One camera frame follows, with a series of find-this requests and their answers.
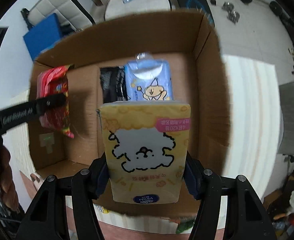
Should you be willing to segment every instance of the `cardboard box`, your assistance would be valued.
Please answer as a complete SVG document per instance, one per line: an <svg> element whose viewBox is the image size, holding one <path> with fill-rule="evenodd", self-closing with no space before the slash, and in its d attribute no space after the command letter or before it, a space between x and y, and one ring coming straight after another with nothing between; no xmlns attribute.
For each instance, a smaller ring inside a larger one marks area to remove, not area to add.
<svg viewBox="0 0 294 240"><path fill-rule="evenodd" d="M73 34L34 62L29 99L36 98L37 76L48 68L75 64L67 74L71 130L74 139L54 132L52 153L39 136L52 133L39 121L29 122L29 148L37 172L44 178L74 175L87 168L104 148L96 109L103 96L99 68L124 65L139 52L150 52L170 64L174 99L191 106L189 153L205 168L221 174L230 133L227 78L218 38L203 13L155 12L107 21ZM177 203L141 205L113 201L108 184L95 203L128 215L176 218L197 214L199 202L183 183Z"/></svg>

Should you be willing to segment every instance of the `screw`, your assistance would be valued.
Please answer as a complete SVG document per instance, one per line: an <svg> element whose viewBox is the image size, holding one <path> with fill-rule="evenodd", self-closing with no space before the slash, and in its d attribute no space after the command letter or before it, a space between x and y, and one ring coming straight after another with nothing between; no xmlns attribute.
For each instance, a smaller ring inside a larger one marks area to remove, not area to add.
<svg viewBox="0 0 294 240"><path fill-rule="evenodd" d="M246 177L244 175L239 175L238 179L242 182L246 181Z"/></svg>
<svg viewBox="0 0 294 240"><path fill-rule="evenodd" d="M213 171L210 170L210 169L205 169L205 170L204 170L204 174L205 174L205 175L210 176L212 173L213 173Z"/></svg>
<svg viewBox="0 0 294 240"><path fill-rule="evenodd" d="M80 174L81 175L87 175L89 173L89 170L88 169L82 169L81 171L80 171Z"/></svg>
<svg viewBox="0 0 294 240"><path fill-rule="evenodd" d="M49 182L52 182L52 181L54 181L55 180L55 176L54 175L50 175L50 176L48 176L48 178L47 178L47 181L49 181Z"/></svg>

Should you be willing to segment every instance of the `finger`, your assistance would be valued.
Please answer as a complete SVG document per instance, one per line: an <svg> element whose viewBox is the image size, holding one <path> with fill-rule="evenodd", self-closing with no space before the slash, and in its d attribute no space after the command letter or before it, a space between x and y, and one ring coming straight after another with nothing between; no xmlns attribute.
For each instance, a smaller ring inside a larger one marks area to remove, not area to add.
<svg viewBox="0 0 294 240"><path fill-rule="evenodd" d="M10 153L5 146L1 149L1 165L5 169L9 166Z"/></svg>
<svg viewBox="0 0 294 240"><path fill-rule="evenodd" d="M17 201L16 198L15 184L11 184L8 192L3 194L2 200L4 204L13 211L17 211Z"/></svg>
<svg viewBox="0 0 294 240"><path fill-rule="evenodd" d="M2 190L7 193L11 184L13 184L12 170L10 166L7 166L0 175L0 186Z"/></svg>

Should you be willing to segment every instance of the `yellow tissue pack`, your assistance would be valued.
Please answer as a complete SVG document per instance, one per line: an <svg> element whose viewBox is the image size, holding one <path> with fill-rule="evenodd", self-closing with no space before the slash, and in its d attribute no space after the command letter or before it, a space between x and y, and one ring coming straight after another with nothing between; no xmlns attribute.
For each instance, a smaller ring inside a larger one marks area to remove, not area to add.
<svg viewBox="0 0 294 240"><path fill-rule="evenodd" d="M103 104L100 122L114 201L179 199L190 129L190 105L179 101Z"/></svg>

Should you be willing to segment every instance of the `black mesh item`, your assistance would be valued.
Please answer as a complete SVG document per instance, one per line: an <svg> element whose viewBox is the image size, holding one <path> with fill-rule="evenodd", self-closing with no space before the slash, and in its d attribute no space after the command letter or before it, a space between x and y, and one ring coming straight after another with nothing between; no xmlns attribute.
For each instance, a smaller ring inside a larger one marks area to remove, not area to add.
<svg viewBox="0 0 294 240"><path fill-rule="evenodd" d="M100 84L104 103L127 101L125 71L120 67L106 67L100 69Z"/></svg>

